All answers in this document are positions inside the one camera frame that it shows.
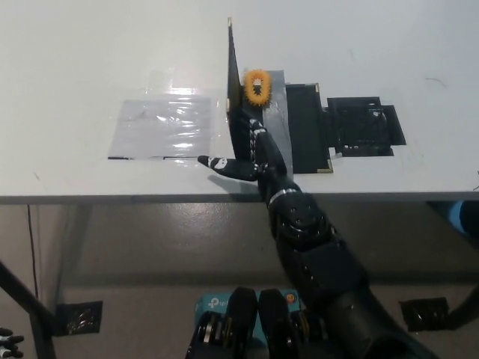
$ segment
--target robotic hand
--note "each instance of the robotic hand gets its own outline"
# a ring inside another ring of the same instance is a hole
[[[287,176],[284,160],[272,136],[244,109],[240,111],[236,120],[242,121],[242,130],[249,132],[251,161],[208,156],[200,156],[198,161],[222,176],[257,181],[269,211],[269,225],[281,264],[308,308],[308,317],[311,314],[321,317],[329,337],[349,358],[437,358],[409,337],[382,308],[370,291],[362,264],[313,197],[302,192]],[[252,313],[256,313],[253,295],[246,294],[245,290],[232,295],[227,314],[221,320],[213,318],[215,315],[211,312],[205,313],[210,321],[198,326],[187,358],[244,357],[248,335],[251,336],[254,327]],[[281,309],[279,300],[271,293],[268,298],[263,300],[264,305],[260,298],[257,308],[270,357],[324,358],[319,349],[311,346],[311,341],[301,340],[298,326],[295,329],[294,321]],[[218,339],[216,345],[212,338]],[[200,344],[201,350],[195,350]],[[307,355],[302,350],[304,347],[309,349]]]
[[[22,336],[14,336],[10,329],[0,328],[0,358],[22,358],[16,344],[23,341]]]

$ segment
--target white logo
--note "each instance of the white logo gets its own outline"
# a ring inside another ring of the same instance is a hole
[[[226,165],[228,164],[228,160],[227,159],[220,159],[218,161],[218,163],[215,165],[215,169],[216,170],[222,170],[223,168],[226,167]]]
[[[212,298],[210,303],[208,303],[208,305],[211,307],[211,309],[213,309],[218,304],[219,304],[219,299],[217,299],[217,298]]]

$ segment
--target gray floor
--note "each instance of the gray floor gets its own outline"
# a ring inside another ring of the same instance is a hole
[[[398,301],[445,296],[454,308],[479,278],[479,254],[422,203],[322,205],[401,325]],[[184,358],[203,293],[287,285],[261,204],[34,206],[32,214],[42,301],[54,305],[61,274],[59,301],[104,302],[100,334],[56,338],[60,359]],[[0,207],[0,236],[1,260],[33,288],[24,206]],[[28,317],[3,293],[0,319],[26,336],[22,348],[35,358]],[[478,357],[479,320],[413,335],[441,358]]]

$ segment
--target cable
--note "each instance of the cable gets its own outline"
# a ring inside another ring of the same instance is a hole
[[[37,261],[35,259],[35,246],[33,240],[33,230],[31,228],[31,212],[30,205],[27,204],[27,218],[28,218],[28,231],[30,233],[30,246],[31,246],[31,264],[33,266],[33,280],[35,285],[35,298],[38,299],[38,282],[37,282]]]

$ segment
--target white tabletop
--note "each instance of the white tabletop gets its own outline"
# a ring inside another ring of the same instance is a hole
[[[295,175],[318,196],[479,199],[479,2],[448,0],[16,0],[0,2],[0,202],[257,199],[251,184],[172,161],[107,155],[124,100],[153,82],[218,93],[227,18],[240,71],[284,70],[327,97],[380,96],[406,137],[395,156]]]

